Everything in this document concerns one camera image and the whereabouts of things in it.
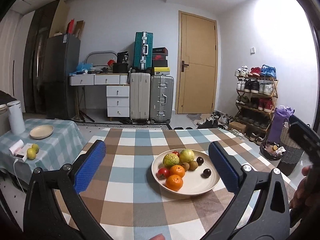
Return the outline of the person's hand on other gripper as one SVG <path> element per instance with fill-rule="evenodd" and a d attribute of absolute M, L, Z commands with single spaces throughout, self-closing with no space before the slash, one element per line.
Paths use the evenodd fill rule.
<path fill-rule="evenodd" d="M 302 175 L 304 176 L 304 178 L 300 181 L 297 187 L 297 190 L 295 191 L 293 198 L 289 203 L 290 209 L 297 208 L 302 204 L 305 204 L 306 206 L 309 206 L 309 207 L 319 204 L 319 201 L 320 201 L 319 193 L 311 194 L 311 193 L 308 193 L 305 189 L 306 176 L 309 174 L 309 171 L 311 168 L 312 168 L 312 165 L 302 168 Z"/>

